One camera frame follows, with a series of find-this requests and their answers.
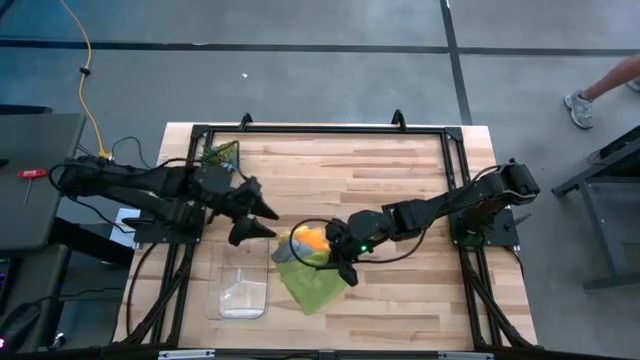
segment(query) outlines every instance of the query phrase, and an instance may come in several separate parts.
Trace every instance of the clear plastic container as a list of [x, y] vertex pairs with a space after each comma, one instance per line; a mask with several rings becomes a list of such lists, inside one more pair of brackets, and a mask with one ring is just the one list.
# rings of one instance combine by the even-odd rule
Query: clear plastic container
[[226, 241], [212, 246], [207, 319], [257, 319], [266, 311], [269, 280], [269, 239], [244, 240], [238, 247]]

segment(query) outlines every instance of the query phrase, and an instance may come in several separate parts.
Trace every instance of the wooden table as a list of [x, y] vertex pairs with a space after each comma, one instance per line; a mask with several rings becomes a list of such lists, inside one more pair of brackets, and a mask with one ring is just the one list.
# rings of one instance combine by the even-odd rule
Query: wooden table
[[[186, 155], [192, 125], [167, 124], [159, 161]], [[487, 127], [463, 127], [463, 134], [472, 176], [495, 163]], [[243, 172], [258, 178], [265, 201], [281, 216], [277, 222], [263, 221], [277, 232], [308, 217], [346, 220], [362, 209], [380, 210], [382, 204], [430, 198], [447, 191], [436, 136], [220, 133], [214, 143], [235, 139], [241, 144]], [[268, 305], [262, 317], [210, 320], [203, 311], [208, 296], [216, 297], [209, 289], [209, 279], [219, 277], [221, 254], [232, 251], [226, 244], [230, 225], [226, 219], [216, 219], [205, 228], [197, 247], [180, 347], [472, 349], [460, 261], [450, 244], [446, 219], [434, 223], [410, 258], [386, 265], [358, 264], [360, 284], [348, 288], [319, 313], [302, 314], [270, 264]], [[387, 242], [377, 247], [373, 256], [397, 256], [414, 244], [415, 240]], [[143, 264], [132, 301], [133, 326], [158, 295], [166, 252], [166, 245], [158, 245]], [[136, 252], [130, 279], [141, 254], [142, 250]], [[245, 265], [264, 261], [266, 255], [247, 256]], [[487, 248], [487, 259], [497, 303], [521, 334], [535, 343], [518, 263], [501, 248]], [[125, 334], [124, 309], [123, 303], [115, 340]], [[170, 320], [171, 304], [168, 309]], [[489, 339], [483, 306], [480, 317], [485, 339]], [[163, 340], [169, 328], [170, 322], [165, 321]]]

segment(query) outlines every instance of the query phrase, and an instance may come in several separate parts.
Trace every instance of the yellow object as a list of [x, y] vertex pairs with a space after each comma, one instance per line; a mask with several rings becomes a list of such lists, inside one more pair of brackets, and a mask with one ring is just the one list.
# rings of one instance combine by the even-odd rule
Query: yellow object
[[[296, 229], [293, 238], [302, 244], [308, 245], [313, 251], [329, 252], [329, 242], [324, 237], [322, 228], [316, 227], [310, 229], [308, 226], [302, 226]], [[280, 244], [289, 241], [289, 233], [280, 235]]]
[[[89, 70], [89, 66], [91, 65], [91, 42], [89, 42], [89, 37], [87, 36], [87, 32], [84, 31], [84, 27], [82, 26], [82, 23], [80, 23], [80, 20], [78, 20], [76, 15], [73, 13], [73, 11], [71, 11], [71, 9], [69, 8], [69, 6], [67, 6], [64, 0], [59, 0], [59, 1], [60, 1], [60, 4], [64, 6], [64, 8], [69, 13], [69, 15], [71, 15], [73, 20], [76, 22], [76, 24], [78, 25], [78, 28], [80, 28], [80, 32], [82, 32], [84, 41], [87, 43], [87, 50], [89, 50], [89, 53], [87, 55], [87, 62], [85, 63], [84, 68]], [[98, 147], [99, 147], [98, 156], [104, 157], [104, 158], [110, 158], [111, 153], [108, 153], [104, 149], [104, 146], [102, 145], [102, 137], [100, 136], [98, 123], [96, 122], [96, 119], [93, 117], [93, 115], [91, 114], [91, 111], [89, 111], [89, 107], [84, 101], [84, 83], [85, 83], [86, 77], [87, 77], [87, 74], [82, 73], [82, 77], [80, 77], [80, 86], [78, 87], [78, 98], [80, 99], [80, 104], [82, 104], [82, 107], [84, 108], [84, 111], [87, 114], [87, 117], [91, 120], [91, 123], [93, 124], [93, 130], [95, 130], [96, 132], [96, 138], [98, 139]]]

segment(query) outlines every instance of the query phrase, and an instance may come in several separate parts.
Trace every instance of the concrete floor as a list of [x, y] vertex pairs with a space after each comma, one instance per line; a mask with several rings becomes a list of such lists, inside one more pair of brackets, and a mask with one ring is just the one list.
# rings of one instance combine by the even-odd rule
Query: concrete floor
[[[461, 47], [640, 48], [635, 0], [448, 3]], [[101, 41], [448, 45], [438, 0], [68, 4], [90, 38]], [[0, 20], [0, 37], [80, 39], [57, 2], [19, 0]], [[640, 95], [626, 87], [598, 101], [591, 131], [572, 125], [562, 105], [562, 96], [587, 86], [620, 60], [613, 54], [462, 55], [459, 70], [473, 124], [490, 127], [497, 159], [524, 162], [543, 189], [532, 205], [517, 210], [533, 213], [519, 232], [539, 343], [637, 358], [640, 287], [583, 292], [582, 282], [606, 275], [604, 259], [580, 198], [572, 194], [559, 201], [550, 193], [586, 166], [588, 154], [640, 123]], [[82, 112], [75, 93], [85, 56], [82, 50], [0, 48], [0, 103]], [[98, 50], [92, 71], [86, 97], [105, 141], [137, 136], [150, 162], [168, 121], [235, 121], [251, 112], [260, 121], [386, 123], [400, 108], [410, 123], [461, 124], [448, 54]], [[90, 130], [85, 129], [82, 143], [95, 149]], [[135, 144], [123, 144], [117, 158], [138, 164]], [[115, 216], [116, 204], [92, 203]], [[70, 203], [60, 214], [96, 220]], [[91, 313], [91, 306], [78, 314]], [[84, 346], [94, 345], [91, 341], [108, 337], [87, 339]]]

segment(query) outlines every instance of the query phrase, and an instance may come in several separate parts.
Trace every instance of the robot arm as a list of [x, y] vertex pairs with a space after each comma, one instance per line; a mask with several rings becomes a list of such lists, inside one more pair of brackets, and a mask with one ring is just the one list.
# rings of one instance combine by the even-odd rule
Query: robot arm
[[103, 196], [153, 215], [126, 221], [145, 242], [198, 242], [206, 209], [212, 210], [209, 223], [217, 215], [233, 220], [229, 242], [236, 246], [244, 239], [276, 235], [254, 217], [278, 219], [262, 199], [255, 177], [234, 188], [224, 169], [166, 164], [139, 169], [82, 156], [58, 165], [64, 171], [54, 186], [70, 197]]
[[325, 268], [338, 269], [351, 286], [358, 283], [352, 264], [387, 240], [413, 239], [439, 217], [460, 213], [458, 233], [481, 236], [494, 216], [509, 205], [532, 202], [540, 188], [525, 165], [515, 161], [472, 180], [466, 186], [429, 200], [414, 199], [382, 206], [382, 212], [364, 210], [352, 214], [347, 223], [332, 219], [325, 227], [331, 248]]

